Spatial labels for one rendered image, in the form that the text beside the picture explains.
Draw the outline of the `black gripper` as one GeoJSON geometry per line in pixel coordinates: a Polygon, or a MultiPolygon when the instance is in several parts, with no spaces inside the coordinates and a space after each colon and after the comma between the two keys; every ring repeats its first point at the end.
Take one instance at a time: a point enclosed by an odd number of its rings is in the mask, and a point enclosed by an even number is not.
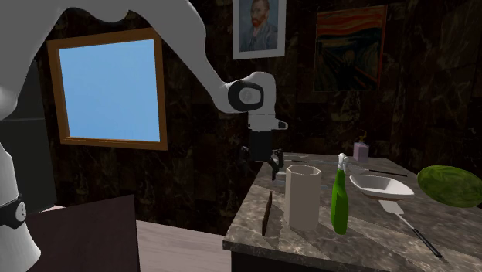
{"type": "Polygon", "coordinates": [[[272,168],[272,180],[276,179],[277,173],[284,165],[283,150],[281,148],[272,150],[271,131],[250,132],[249,147],[241,147],[240,159],[248,161],[250,158],[253,161],[267,162],[272,168]]]}

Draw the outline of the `dark brown flat stick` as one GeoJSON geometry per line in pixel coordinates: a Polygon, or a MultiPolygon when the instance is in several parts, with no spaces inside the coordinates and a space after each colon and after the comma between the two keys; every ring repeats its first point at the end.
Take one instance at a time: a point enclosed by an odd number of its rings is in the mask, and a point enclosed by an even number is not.
{"type": "Polygon", "coordinates": [[[267,224],[268,224],[268,221],[269,221],[272,202],[273,202],[273,191],[270,191],[270,194],[269,194],[269,197],[268,197],[268,200],[267,200],[267,203],[266,203],[265,212],[264,212],[264,215],[263,215],[262,229],[261,229],[262,236],[266,235],[266,228],[267,228],[267,224]]]}

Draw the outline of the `beige faceted cup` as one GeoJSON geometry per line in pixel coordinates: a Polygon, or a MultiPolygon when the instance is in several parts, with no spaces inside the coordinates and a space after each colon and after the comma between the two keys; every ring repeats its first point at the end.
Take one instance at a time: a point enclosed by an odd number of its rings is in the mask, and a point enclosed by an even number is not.
{"type": "Polygon", "coordinates": [[[318,225],[321,170],[310,165],[291,165],[286,170],[284,218],[291,228],[315,230],[318,225]]]}

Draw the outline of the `green spray bottle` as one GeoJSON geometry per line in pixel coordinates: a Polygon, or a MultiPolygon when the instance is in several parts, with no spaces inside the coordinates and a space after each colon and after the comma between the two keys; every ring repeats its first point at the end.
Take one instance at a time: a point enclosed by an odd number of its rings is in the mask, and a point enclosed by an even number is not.
{"type": "Polygon", "coordinates": [[[348,157],[344,153],[338,156],[338,167],[332,187],[331,224],[339,235],[345,235],[348,225],[348,195],[345,189],[345,171],[348,157]]]}

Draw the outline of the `purple soap dispenser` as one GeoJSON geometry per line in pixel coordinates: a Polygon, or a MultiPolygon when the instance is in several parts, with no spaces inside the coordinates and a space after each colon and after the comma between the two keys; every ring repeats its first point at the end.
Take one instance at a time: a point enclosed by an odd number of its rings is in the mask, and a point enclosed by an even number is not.
{"type": "Polygon", "coordinates": [[[363,135],[358,137],[358,141],[354,143],[353,158],[357,162],[366,163],[368,161],[369,145],[365,143],[367,131],[363,131],[363,135]]]}

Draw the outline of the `white bowl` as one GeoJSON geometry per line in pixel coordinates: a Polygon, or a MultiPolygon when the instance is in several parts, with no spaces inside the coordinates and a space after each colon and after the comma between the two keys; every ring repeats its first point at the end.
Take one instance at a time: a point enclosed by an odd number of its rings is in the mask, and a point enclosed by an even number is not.
{"type": "Polygon", "coordinates": [[[350,175],[349,178],[357,189],[372,199],[398,201],[415,195],[410,187],[393,178],[377,175],[350,175]]]}

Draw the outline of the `white framed portrait picture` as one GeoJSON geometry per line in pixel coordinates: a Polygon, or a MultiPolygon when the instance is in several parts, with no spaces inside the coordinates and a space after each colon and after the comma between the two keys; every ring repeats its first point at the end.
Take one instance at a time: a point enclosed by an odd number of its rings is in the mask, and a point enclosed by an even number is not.
{"type": "Polygon", "coordinates": [[[233,59],[285,55],[287,0],[233,0],[233,59]]]}

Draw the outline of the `wooden framed window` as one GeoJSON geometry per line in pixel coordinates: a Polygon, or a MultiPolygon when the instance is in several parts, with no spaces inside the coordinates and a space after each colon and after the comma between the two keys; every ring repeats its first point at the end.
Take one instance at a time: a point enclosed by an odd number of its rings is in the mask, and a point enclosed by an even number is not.
{"type": "Polygon", "coordinates": [[[167,150],[162,41],[152,28],[46,45],[62,144],[167,150]]]}

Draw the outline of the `green watermelon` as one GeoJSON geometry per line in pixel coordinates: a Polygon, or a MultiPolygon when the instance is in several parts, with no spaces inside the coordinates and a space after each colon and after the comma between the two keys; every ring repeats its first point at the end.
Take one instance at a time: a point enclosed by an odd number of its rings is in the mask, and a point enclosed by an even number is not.
{"type": "Polygon", "coordinates": [[[453,166],[431,165],[416,176],[419,187],[442,204],[471,208],[482,204],[482,179],[453,166]]]}

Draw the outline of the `dark robot stand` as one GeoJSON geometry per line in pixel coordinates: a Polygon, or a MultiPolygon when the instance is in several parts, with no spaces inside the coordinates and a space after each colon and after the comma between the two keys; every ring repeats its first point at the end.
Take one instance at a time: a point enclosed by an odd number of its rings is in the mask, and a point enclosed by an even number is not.
{"type": "Polygon", "coordinates": [[[27,217],[41,256],[28,272],[140,272],[134,197],[27,217]]]}

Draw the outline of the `orange and dark wall painting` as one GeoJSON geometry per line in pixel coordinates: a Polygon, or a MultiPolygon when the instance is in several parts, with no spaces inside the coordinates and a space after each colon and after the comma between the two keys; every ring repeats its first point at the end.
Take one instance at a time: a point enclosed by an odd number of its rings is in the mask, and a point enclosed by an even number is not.
{"type": "Polygon", "coordinates": [[[314,91],[377,90],[388,6],[317,14],[314,91]]]}

